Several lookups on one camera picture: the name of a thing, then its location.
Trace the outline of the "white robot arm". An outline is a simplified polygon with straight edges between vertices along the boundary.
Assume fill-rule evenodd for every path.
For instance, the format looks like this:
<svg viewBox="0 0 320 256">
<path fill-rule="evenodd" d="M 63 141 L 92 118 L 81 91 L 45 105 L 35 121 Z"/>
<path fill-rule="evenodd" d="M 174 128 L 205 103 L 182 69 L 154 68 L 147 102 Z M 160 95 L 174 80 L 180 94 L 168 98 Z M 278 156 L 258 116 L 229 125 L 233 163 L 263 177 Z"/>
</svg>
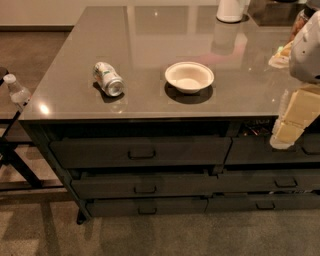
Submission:
<svg viewBox="0 0 320 256">
<path fill-rule="evenodd" d="M 320 115 L 320 11 L 315 12 L 292 41 L 269 60 L 275 68 L 288 68 L 302 82 L 292 93 L 285 91 L 279 105 L 270 145 L 279 150 L 293 146 Z"/>
</svg>

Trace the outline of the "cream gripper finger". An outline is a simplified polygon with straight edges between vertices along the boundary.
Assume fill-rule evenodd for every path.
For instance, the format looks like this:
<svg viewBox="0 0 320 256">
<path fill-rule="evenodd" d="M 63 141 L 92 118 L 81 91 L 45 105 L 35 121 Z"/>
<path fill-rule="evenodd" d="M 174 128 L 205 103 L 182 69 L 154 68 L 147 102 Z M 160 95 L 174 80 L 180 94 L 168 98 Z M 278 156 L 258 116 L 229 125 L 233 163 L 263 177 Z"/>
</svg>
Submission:
<svg viewBox="0 0 320 256">
<path fill-rule="evenodd" d="M 320 115 L 320 87 L 304 84 L 292 94 L 285 91 L 279 106 L 270 145 L 275 149 L 293 146 L 304 130 Z"/>
</svg>

